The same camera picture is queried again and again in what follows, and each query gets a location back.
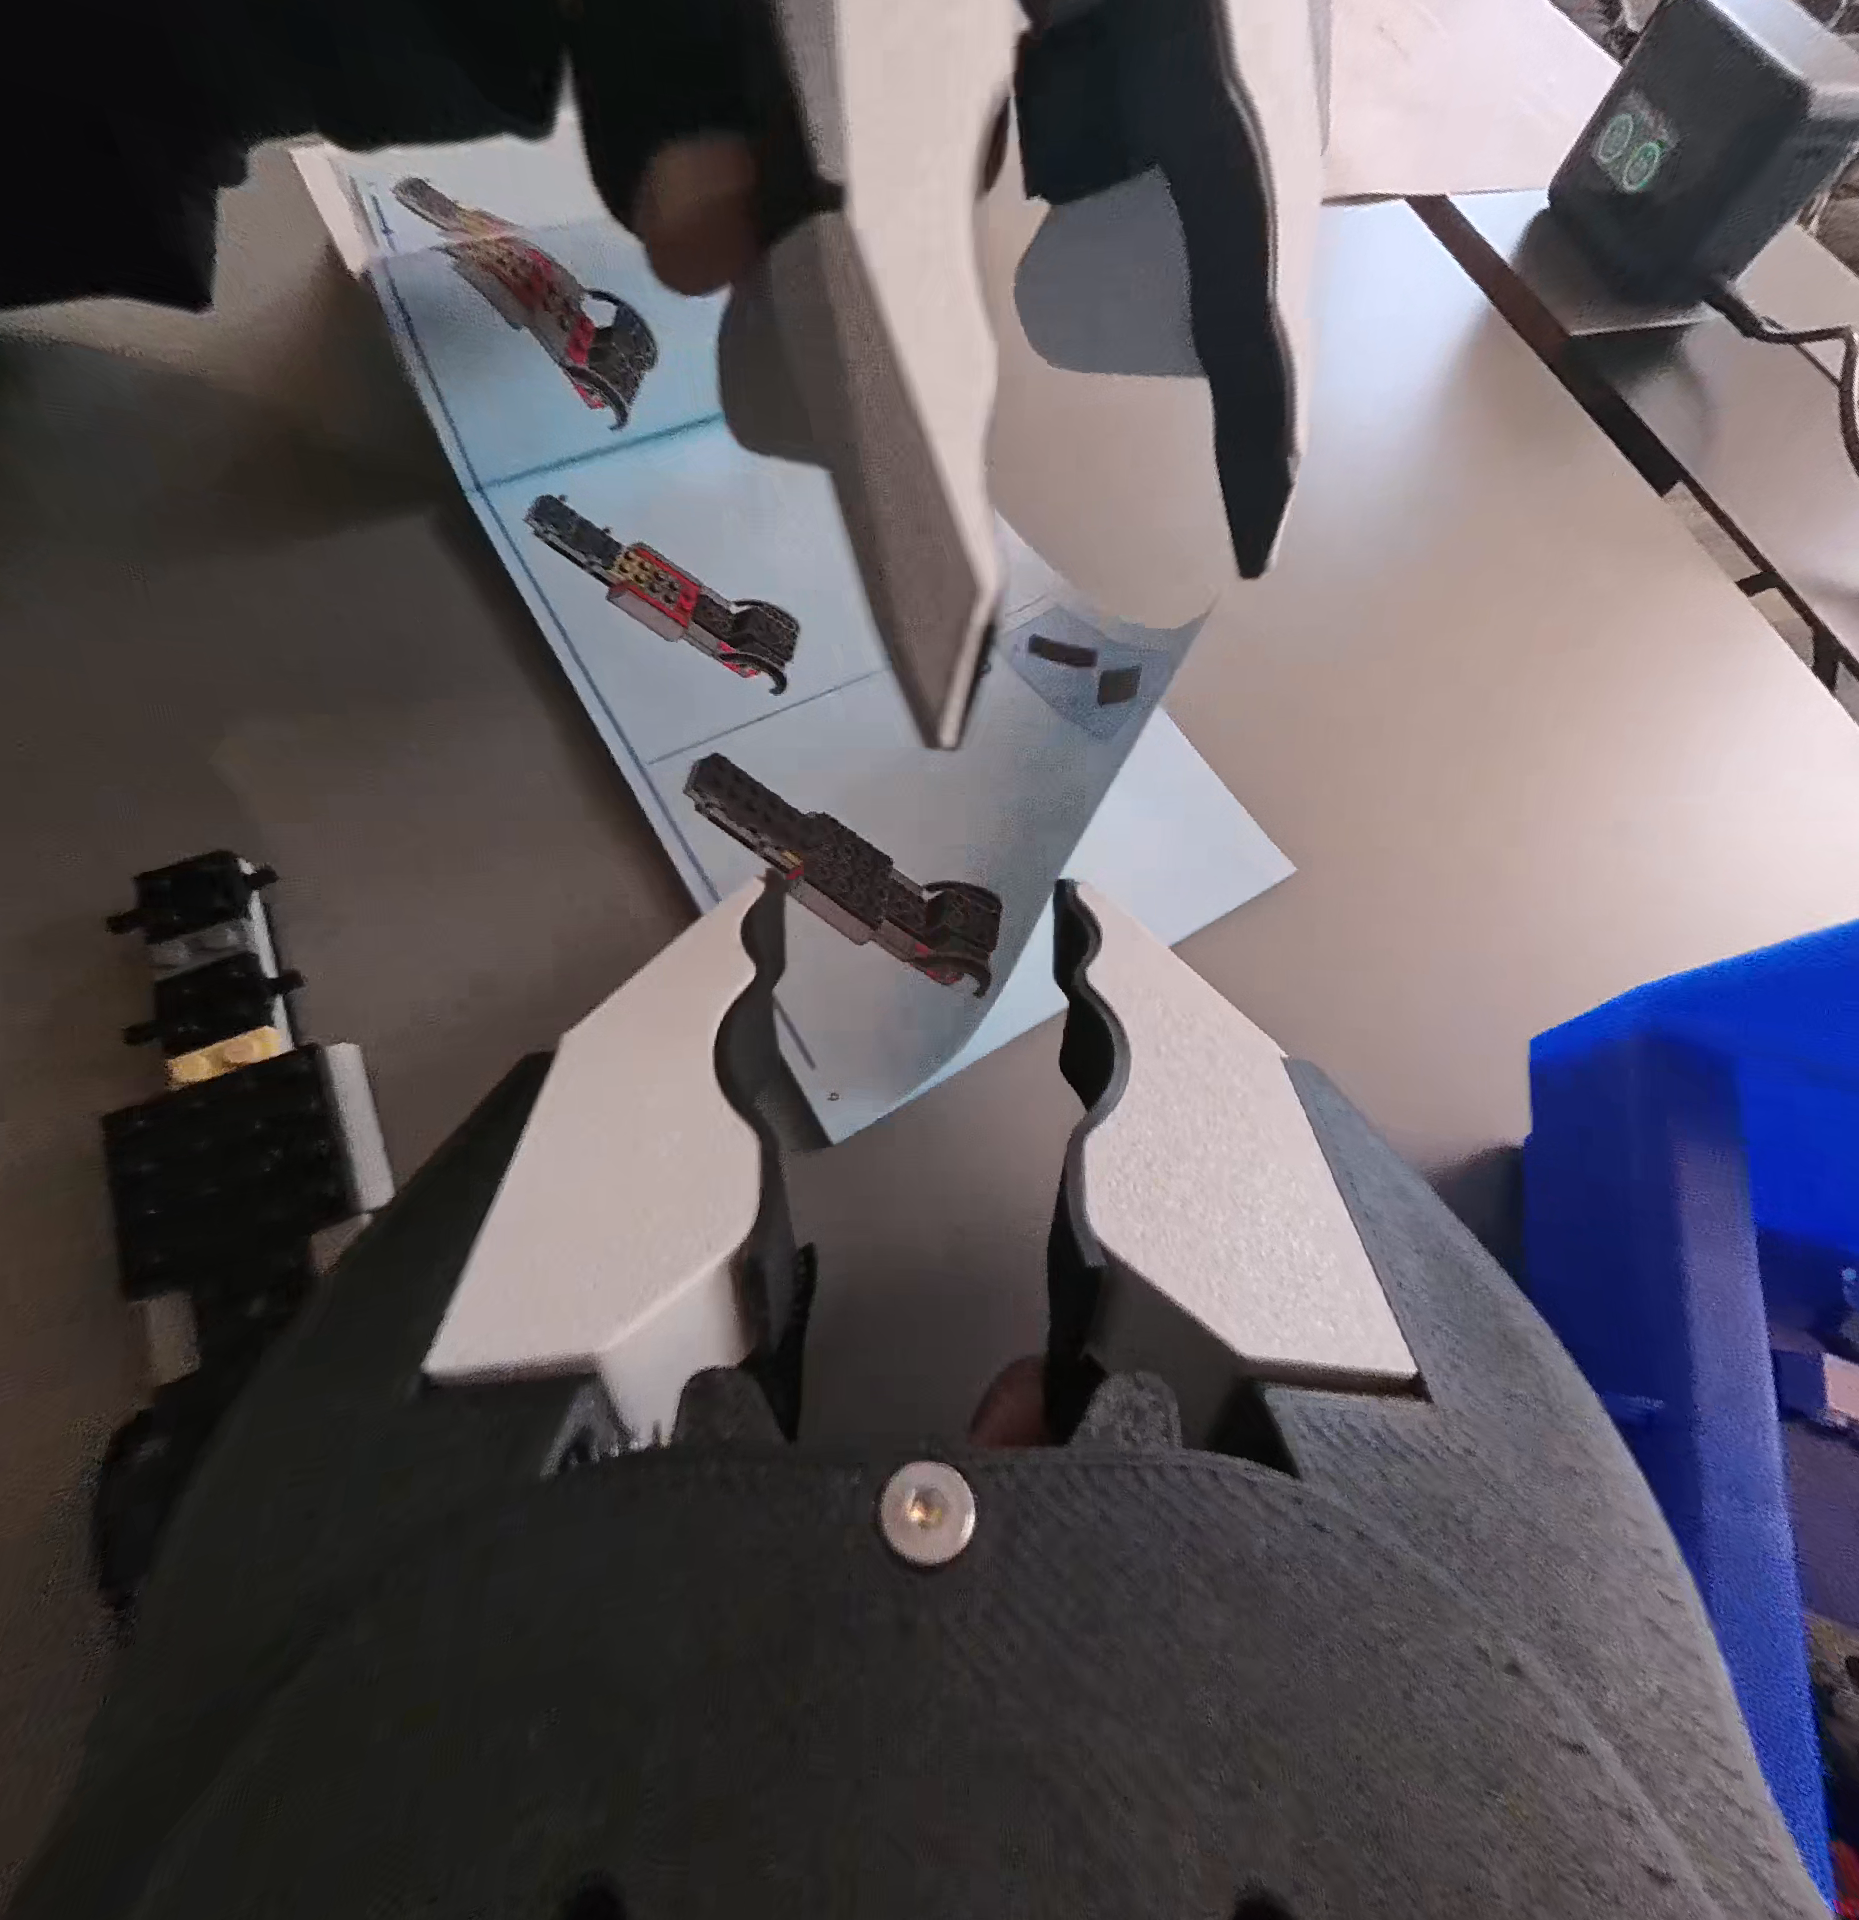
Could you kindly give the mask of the grey adjoining desk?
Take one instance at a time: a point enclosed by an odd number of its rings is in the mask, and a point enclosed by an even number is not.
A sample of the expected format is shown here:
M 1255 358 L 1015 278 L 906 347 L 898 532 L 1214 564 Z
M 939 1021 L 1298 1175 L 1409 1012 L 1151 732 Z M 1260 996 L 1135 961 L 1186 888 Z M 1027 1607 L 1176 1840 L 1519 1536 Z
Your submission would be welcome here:
M 1593 274 L 1548 192 L 1416 210 L 1656 494 L 1685 490 L 1739 546 L 1739 591 L 1781 596 L 1837 689 L 1859 684 L 1859 284 L 1805 225 L 1829 188 L 1737 282 L 1676 308 Z

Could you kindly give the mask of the blue plastic bin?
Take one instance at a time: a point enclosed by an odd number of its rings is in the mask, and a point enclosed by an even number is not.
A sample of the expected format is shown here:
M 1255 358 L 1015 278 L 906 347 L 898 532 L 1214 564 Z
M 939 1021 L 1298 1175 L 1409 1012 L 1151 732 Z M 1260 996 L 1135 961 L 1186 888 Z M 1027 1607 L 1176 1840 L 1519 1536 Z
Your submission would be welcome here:
M 1859 1315 L 1859 921 L 1614 996 L 1528 1071 L 1528 1296 L 1657 1497 L 1837 1914 L 1774 1341 Z

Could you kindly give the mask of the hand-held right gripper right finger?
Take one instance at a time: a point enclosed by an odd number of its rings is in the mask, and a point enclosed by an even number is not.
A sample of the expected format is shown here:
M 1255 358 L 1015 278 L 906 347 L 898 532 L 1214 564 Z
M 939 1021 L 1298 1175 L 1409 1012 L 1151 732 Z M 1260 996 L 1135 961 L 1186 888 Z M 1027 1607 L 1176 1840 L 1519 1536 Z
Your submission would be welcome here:
M 1290 1055 L 1093 888 L 1052 908 L 1080 1105 L 1048 1248 L 1048 1422 L 1160 1384 L 1197 1450 L 1279 1450 L 1269 1392 L 1421 1398 L 1423 1376 Z

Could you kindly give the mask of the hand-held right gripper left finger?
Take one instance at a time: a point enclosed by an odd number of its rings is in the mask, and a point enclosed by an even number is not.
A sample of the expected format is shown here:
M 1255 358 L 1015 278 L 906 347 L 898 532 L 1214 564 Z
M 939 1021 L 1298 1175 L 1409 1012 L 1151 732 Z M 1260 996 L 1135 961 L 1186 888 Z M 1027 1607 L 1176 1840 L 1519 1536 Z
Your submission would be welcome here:
M 772 1094 L 788 888 L 756 878 L 560 1039 L 425 1355 L 439 1387 L 593 1376 L 636 1442 L 745 1370 L 799 1430 L 815 1253 Z

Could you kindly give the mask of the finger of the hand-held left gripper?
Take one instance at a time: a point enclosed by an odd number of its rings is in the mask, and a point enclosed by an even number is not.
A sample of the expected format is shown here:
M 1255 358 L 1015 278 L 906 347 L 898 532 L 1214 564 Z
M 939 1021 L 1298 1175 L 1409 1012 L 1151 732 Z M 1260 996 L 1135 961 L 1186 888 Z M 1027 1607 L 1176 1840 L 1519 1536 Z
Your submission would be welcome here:
M 764 5 L 770 240 L 727 303 L 727 423 L 830 481 L 929 751 L 965 739 L 1002 564 L 976 213 L 1018 43 L 997 3 Z
M 1264 576 L 1309 441 L 1327 188 L 1327 5 L 1025 5 L 1023 184 L 1046 218 L 1015 276 L 1049 368 L 1207 387 L 1243 580 Z

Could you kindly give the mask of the brick instruction booklet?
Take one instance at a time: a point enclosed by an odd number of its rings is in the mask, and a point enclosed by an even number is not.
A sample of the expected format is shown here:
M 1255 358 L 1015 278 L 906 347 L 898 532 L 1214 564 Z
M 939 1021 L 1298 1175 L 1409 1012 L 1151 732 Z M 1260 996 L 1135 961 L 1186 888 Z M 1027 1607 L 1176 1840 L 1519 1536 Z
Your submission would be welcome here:
M 995 895 L 989 994 L 791 904 L 784 1057 L 849 1140 L 1061 1014 L 1049 902 L 1088 880 L 1168 945 L 1295 862 L 1163 713 L 1199 622 L 1093 608 L 1008 524 L 1006 625 L 956 752 L 921 744 L 828 476 L 739 445 L 718 338 L 593 199 L 573 126 L 292 160 L 490 542 L 699 908 L 768 856 L 703 813 L 725 760 L 923 897 Z

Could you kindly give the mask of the pile of small bricks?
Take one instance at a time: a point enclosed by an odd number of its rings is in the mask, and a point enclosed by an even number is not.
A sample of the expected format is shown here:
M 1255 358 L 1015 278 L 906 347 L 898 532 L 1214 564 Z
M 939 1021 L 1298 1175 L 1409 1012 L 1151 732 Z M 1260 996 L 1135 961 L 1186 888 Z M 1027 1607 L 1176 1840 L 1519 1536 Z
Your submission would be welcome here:
M 1859 1916 L 1859 1315 L 1774 1341 L 1835 1910 Z

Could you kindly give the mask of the grey red brick model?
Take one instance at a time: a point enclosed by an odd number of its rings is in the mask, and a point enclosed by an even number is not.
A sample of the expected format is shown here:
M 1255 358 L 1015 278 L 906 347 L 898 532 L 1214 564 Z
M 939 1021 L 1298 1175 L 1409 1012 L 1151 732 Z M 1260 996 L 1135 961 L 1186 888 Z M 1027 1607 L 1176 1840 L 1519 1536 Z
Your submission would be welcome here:
M 197 852 L 140 871 L 105 923 L 146 991 L 123 1039 L 148 1088 L 102 1118 L 102 1148 L 157 1389 L 246 1373 L 394 1195 L 365 1054 L 307 1021 L 277 885 L 264 861 Z

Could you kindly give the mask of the white paper sheet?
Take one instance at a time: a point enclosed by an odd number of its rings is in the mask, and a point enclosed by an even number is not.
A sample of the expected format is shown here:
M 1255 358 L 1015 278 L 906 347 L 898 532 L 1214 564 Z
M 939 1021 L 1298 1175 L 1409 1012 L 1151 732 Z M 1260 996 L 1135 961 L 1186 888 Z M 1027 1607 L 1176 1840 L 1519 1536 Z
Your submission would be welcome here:
M 1549 3 L 1333 3 L 1327 204 L 1541 192 L 1619 65 Z

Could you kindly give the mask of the person's left forearm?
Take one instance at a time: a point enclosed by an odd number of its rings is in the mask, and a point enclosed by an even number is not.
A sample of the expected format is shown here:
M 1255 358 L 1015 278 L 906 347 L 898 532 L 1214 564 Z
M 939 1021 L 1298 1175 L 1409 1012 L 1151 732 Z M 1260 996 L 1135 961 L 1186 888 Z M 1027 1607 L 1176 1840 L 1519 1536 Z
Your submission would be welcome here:
M 553 3 L 0 3 L 0 313 L 213 301 L 251 154 L 540 135 Z

